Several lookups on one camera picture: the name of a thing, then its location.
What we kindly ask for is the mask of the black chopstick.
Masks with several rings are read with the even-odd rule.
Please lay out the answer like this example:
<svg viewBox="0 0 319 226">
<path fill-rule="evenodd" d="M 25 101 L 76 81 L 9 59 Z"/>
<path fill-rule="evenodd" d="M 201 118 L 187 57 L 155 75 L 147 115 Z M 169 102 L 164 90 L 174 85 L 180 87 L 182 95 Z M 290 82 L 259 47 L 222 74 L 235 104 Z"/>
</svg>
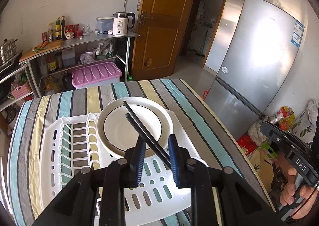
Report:
<svg viewBox="0 0 319 226">
<path fill-rule="evenodd" d="M 169 155 L 164 151 L 164 149 L 155 140 L 151 140 L 151 138 L 149 138 L 147 133 L 138 125 L 138 123 L 134 120 L 134 118 L 129 113 L 125 114 L 125 118 L 132 125 L 135 131 L 138 132 L 139 136 L 151 148 L 151 150 L 160 158 L 160 160 L 164 163 L 164 165 L 168 169 L 171 169 Z"/>
<path fill-rule="evenodd" d="M 126 101 L 123 101 L 123 105 L 127 109 L 128 113 L 134 118 L 134 120 L 138 123 L 138 125 L 147 133 L 149 138 L 151 140 L 155 140 L 155 138 L 152 136 L 152 134 L 147 130 L 146 126 L 142 123 L 142 121 L 138 118 L 138 116 L 134 113 L 134 111 L 131 109 L 129 104 Z"/>
</svg>

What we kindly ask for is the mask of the pineapple print pillow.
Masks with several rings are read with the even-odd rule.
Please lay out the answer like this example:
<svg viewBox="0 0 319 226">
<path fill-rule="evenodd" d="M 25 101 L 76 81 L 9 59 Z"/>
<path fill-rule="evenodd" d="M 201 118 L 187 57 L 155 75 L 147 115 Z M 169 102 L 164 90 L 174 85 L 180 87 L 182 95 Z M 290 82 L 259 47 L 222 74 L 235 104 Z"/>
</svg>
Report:
<svg viewBox="0 0 319 226">
<path fill-rule="evenodd" d="M 318 117 L 318 104 L 315 99 L 310 99 L 307 108 L 292 123 L 290 132 L 306 143 L 310 148 L 316 132 Z"/>
</svg>

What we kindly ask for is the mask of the red box on floor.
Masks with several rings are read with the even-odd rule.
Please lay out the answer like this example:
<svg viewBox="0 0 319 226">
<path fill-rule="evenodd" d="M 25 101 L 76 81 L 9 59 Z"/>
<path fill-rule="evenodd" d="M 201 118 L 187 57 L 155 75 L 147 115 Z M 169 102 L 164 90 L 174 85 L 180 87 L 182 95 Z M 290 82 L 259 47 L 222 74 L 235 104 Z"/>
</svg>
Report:
<svg viewBox="0 0 319 226">
<path fill-rule="evenodd" d="M 247 134 L 242 135 L 237 140 L 237 143 L 240 146 L 240 148 L 243 150 L 243 153 L 245 153 L 246 156 L 248 156 L 250 153 L 252 153 L 258 148 L 257 144 Z"/>
</svg>

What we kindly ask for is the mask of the white plastic dish rack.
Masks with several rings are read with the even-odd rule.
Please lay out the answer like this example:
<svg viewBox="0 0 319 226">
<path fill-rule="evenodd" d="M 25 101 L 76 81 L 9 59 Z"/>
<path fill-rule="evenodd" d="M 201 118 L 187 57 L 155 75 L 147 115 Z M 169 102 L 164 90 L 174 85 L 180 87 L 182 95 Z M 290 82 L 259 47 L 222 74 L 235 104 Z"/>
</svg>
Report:
<svg viewBox="0 0 319 226">
<path fill-rule="evenodd" d="M 116 160 L 103 147 L 97 133 L 98 114 L 60 118 L 45 129 L 40 147 L 40 208 L 55 198 L 84 167 L 100 169 Z M 156 156 L 146 157 L 142 179 L 135 189 L 125 189 L 127 225 L 144 225 L 190 207 L 190 189 L 178 189 L 172 172 Z"/>
</svg>

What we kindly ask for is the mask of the silver refrigerator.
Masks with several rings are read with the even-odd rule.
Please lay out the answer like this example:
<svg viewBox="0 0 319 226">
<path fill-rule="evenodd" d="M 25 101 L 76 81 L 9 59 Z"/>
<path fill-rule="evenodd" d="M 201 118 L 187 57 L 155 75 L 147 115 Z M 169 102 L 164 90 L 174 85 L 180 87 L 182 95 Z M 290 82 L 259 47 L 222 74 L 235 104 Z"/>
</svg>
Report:
<svg viewBox="0 0 319 226">
<path fill-rule="evenodd" d="M 304 25 L 265 0 L 244 0 L 239 21 L 205 102 L 235 140 L 257 121 L 283 85 Z"/>
</svg>

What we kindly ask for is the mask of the pink lidded storage box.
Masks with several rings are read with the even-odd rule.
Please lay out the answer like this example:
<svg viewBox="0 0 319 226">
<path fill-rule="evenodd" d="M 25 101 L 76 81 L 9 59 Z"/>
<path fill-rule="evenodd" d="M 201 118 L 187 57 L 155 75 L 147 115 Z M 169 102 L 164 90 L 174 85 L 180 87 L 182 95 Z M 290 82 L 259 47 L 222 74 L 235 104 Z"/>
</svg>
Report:
<svg viewBox="0 0 319 226">
<path fill-rule="evenodd" d="M 72 71 L 72 85 L 76 89 L 119 83 L 121 70 L 111 61 L 101 62 Z"/>
</svg>

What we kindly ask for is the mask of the striped tablecloth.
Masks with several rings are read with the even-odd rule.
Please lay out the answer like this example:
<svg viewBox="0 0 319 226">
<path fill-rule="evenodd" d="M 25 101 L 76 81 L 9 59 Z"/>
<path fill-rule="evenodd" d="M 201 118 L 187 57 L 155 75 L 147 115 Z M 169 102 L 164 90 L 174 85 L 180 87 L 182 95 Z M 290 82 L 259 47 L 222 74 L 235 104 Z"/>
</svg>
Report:
<svg viewBox="0 0 319 226">
<path fill-rule="evenodd" d="M 231 167 L 266 201 L 270 197 L 248 158 L 216 114 L 181 79 L 115 83 L 77 89 L 23 103 L 11 138 L 8 194 L 17 225 L 32 225 L 43 211 L 39 197 L 40 147 L 45 129 L 60 118 L 98 114 L 97 133 L 117 159 L 135 145 L 138 134 L 127 122 L 126 101 L 163 147 L 175 134 L 190 156 L 220 169 Z"/>
</svg>

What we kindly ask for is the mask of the pink plastic basket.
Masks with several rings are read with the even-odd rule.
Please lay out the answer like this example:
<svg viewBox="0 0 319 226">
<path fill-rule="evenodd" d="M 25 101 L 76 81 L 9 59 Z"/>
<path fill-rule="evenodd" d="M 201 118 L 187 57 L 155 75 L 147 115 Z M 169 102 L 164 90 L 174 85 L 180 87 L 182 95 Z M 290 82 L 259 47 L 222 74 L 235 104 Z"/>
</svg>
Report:
<svg viewBox="0 0 319 226">
<path fill-rule="evenodd" d="M 31 87 L 29 85 L 29 81 L 21 86 L 16 86 L 15 89 L 11 90 L 11 94 L 15 99 L 19 99 L 20 97 L 26 97 L 29 93 L 31 93 Z"/>
</svg>

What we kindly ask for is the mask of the white electric kettle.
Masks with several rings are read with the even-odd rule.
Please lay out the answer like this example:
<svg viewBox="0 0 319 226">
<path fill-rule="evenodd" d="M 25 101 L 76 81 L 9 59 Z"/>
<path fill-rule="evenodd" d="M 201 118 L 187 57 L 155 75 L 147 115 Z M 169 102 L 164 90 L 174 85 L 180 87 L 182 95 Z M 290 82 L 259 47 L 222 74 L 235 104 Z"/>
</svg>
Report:
<svg viewBox="0 0 319 226">
<path fill-rule="evenodd" d="M 135 14 L 132 12 L 116 12 L 114 14 L 113 34 L 125 35 L 135 25 Z"/>
</svg>

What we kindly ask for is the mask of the wooden cutting board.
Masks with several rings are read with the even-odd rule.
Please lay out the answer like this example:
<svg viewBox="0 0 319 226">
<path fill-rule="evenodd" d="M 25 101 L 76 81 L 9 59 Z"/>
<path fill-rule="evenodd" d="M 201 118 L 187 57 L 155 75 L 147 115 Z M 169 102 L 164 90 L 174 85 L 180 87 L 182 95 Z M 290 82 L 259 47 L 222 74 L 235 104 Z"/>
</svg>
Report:
<svg viewBox="0 0 319 226">
<path fill-rule="evenodd" d="M 39 46 L 34 46 L 32 49 L 26 51 L 19 60 L 19 63 L 26 62 L 31 60 L 34 57 L 42 53 L 47 53 L 52 50 L 56 50 L 61 47 L 63 40 L 57 40 L 48 42 L 44 47 L 40 48 Z"/>
</svg>

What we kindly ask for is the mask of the translucent storage container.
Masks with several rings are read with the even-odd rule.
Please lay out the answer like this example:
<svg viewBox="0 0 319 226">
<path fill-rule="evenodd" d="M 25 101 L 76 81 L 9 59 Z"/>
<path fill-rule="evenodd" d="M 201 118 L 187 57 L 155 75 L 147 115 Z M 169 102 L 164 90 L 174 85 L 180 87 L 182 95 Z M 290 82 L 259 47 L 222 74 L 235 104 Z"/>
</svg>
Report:
<svg viewBox="0 0 319 226">
<path fill-rule="evenodd" d="M 113 29 L 114 17 L 97 17 L 96 21 L 100 34 L 108 33 Z"/>
</svg>

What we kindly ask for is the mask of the green oil bottle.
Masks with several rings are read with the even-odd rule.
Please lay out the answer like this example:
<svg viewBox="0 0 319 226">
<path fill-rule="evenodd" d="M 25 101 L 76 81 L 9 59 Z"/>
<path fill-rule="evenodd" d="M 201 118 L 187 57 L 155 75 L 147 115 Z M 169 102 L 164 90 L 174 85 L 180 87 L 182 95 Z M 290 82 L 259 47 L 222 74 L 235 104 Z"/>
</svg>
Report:
<svg viewBox="0 0 319 226">
<path fill-rule="evenodd" d="M 62 35 L 61 35 L 61 22 L 60 22 L 60 17 L 56 19 L 55 23 L 55 40 L 61 40 Z"/>
</svg>

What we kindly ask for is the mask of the dark sauce bottle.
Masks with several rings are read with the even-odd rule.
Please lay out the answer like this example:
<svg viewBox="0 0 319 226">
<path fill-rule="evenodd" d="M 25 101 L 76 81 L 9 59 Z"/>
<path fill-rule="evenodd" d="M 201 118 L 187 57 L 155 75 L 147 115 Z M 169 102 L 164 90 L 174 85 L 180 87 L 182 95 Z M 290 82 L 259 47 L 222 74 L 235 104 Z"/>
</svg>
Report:
<svg viewBox="0 0 319 226">
<path fill-rule="evenodd" d="M 65 39 L 65 16 L 62 16 L 61 19 L 61 38 Z"/>
</svg>

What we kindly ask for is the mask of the stainless steel steamer pot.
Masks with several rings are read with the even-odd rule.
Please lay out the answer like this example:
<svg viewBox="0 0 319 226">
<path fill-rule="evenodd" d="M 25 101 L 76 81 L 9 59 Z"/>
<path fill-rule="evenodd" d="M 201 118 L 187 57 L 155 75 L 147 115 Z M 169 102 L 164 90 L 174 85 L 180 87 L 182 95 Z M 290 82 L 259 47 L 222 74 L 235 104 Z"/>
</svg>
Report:
<svg viewBox="0 0 319 226">
<path fill-rule="evenodd" d="M 11 58 L 16 55 L 17 39 L 5 39 L 1 44 L 1 64 L 6 64 Z"/>
</svg>

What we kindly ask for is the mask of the wooden door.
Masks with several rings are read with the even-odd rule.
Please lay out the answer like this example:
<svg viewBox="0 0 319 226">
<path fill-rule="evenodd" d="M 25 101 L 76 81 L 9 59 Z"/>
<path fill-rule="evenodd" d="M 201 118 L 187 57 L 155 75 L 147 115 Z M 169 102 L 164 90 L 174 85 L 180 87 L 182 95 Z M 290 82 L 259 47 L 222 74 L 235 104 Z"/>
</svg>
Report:
<svg viewBox="0 0 319 226">
<path fill-rule="evenodd" d="M 172 75 L 193 0 L 141 0 L 132 76 L 135 80 Z"/>
</svg>

